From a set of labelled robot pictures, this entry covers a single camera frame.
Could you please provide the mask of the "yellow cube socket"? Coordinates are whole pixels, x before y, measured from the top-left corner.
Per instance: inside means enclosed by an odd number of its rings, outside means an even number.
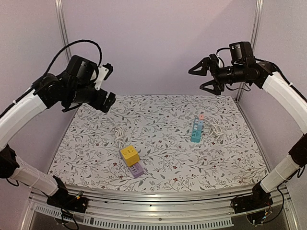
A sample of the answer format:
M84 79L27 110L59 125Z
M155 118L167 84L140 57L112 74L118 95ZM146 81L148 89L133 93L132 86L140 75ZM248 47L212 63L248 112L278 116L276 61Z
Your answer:
M133 166L140 161L139 154L132 145L121 149L120 154L128 167Z

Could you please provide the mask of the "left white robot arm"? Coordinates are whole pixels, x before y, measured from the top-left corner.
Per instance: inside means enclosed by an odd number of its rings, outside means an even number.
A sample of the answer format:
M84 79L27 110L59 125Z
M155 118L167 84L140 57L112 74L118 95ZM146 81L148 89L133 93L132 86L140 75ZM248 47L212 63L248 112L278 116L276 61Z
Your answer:
M104 78L104 75L93 79L91 74L74 76L63 72L58 76L47 74L34 82L0 115L0 177L40 190L61 208L67 208L71 197L62 180L23 161L8 143L29 121L58 102L64 107L64 112L88 104L107 113L116 96L101 89Z

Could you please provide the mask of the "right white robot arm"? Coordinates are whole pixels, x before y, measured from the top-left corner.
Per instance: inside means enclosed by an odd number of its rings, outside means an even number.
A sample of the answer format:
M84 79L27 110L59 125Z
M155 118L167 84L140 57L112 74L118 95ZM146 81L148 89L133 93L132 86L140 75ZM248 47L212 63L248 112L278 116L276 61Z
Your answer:
M288 155L253 187L254 194L249 197L248 205L252 209L258 209L266 202L266 194L307 164L307 101L271 62L260 61L253 55L234 57L232 65L228 67L220 67L218 61L217 55L211 54L188 71L191 75L206 76L208 72L212 75L213 80L202 84L200 89L220 95L228 84L255 84L285 109L303 134Z

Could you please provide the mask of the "teal power strip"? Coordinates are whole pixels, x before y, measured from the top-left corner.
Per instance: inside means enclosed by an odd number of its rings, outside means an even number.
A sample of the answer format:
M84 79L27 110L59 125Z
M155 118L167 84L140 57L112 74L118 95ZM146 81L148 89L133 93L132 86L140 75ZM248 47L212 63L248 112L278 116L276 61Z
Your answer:
M199 143L201 140L201 132L202 132L203 126L198 125L199 120L200 120L199 118L195 117L193 126L192 126L192 133L190 136L190 141L194 143Z

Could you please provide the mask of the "left aluminium frame post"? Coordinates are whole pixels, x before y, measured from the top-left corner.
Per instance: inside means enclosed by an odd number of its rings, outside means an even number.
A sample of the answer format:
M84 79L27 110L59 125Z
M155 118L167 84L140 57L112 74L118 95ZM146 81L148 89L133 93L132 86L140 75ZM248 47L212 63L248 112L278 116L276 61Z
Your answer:
M66 46L70 42L68 39L67 27L66 27L66 22L65 22L63 1L54 0L54 2L55 2L55 9L56 9L57 20L58 20L58 25L59 25L60 37L61 37L63 46Z

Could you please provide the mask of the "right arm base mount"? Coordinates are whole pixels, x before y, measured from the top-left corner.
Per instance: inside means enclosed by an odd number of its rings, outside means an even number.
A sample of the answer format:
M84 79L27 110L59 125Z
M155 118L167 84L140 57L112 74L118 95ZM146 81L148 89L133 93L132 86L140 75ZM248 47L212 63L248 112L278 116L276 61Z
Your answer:
M256 184L252 188L251 195L238 195L231 200L230 206L234 212L243 213L259 208L271 206L273 200L270 192L265 192L260 184Z

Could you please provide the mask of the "right aluminium frame post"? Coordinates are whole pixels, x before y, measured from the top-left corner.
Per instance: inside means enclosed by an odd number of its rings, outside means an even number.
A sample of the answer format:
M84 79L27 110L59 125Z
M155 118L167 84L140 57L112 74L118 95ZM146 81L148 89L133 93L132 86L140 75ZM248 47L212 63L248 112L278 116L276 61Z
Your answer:
M256 0L254 22L253 22L253 26L252 26L252 33L251 33L251 40L250 40L253 52L255 52L257 38L258 38L258 34L259 34L261 17L262 17L262 10L263 10L263 3L264 3L264 0ZM243 92L244 92L244 90L246 90L244 83L241 83L239 87L241 89L239 89L239 91L236 95L236 102L237 103L240 103Z

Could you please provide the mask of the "aluminium front rail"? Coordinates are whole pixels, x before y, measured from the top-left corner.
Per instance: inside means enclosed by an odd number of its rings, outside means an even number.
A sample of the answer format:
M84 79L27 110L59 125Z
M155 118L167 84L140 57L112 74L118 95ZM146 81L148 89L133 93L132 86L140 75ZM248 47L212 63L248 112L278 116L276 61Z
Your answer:
M84 192L87 210L74 213L82 230L297 230L294 206L285 186L272 192L273 205L264 224L248 221L259 210L235 213L234 197L251 193L251 186L191 192L128 192L69 186L71 194Z

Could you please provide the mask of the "aluminium frame post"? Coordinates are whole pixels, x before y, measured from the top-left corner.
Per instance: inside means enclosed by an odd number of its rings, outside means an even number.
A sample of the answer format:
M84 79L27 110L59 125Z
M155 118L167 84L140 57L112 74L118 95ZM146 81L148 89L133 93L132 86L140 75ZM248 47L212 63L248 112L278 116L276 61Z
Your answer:
M253 52L255 52L257 38L258 38L258 34L259 34L261 17L262 17L262 10L263 10L263 3L264 3L264 0L256 0L254 22L253 22L253 26L252 26L252 33L251 33L251 40L250 40ZM239 87L241 89L239 89L239 91L236 95L236 102L237 103L240 103L243 92L244 92L244 90L246 90L244 83L241 83Z
M63 1L54 0L54 2L55 2L55 9L56 9L57 20L58 20L58 25L59 25L60 37L61 37L63 46L66 46L70 42L68 39L67 27L66 27L66 22L65 22Z

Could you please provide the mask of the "grey blue plug adapter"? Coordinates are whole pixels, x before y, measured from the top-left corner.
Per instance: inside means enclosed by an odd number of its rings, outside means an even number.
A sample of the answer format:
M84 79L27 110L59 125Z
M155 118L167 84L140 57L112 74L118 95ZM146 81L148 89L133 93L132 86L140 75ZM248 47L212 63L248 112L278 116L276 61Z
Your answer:
M199 121L198 121L198 125L199 125L199 126L203 126L203 123L204 123L203 120L199 120Z

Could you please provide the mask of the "purple power strip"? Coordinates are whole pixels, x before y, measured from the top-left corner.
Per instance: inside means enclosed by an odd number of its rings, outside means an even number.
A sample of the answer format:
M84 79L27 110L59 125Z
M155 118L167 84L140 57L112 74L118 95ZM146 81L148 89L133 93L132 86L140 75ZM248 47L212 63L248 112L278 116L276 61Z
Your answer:
M132 166L129 166L128 169L130 170L134 178L138 178L144 174L143 167L141 166L139 162L135 163Z

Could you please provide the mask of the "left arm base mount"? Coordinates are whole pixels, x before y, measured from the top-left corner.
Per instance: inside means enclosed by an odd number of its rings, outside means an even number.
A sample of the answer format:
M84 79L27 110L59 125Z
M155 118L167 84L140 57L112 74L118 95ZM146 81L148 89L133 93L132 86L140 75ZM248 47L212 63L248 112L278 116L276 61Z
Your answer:
M85 213L89 199L83 196L84 191L70 195L63 181L56 176L52 177L57 182L58 189L54 195L47 197L47 204L65 210Z

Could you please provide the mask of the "floral table cloth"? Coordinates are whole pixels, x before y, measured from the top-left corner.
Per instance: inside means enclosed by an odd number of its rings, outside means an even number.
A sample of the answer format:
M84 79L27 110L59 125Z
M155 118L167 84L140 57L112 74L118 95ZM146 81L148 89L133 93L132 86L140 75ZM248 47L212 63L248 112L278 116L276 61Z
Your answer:
M194 143L200 114L201 140ZM120 154L129 145L144 170L138 178ZM156 193L255 184L268 169L231 97L129 95L118 96L107 114L80 107L49 173L71 185Z

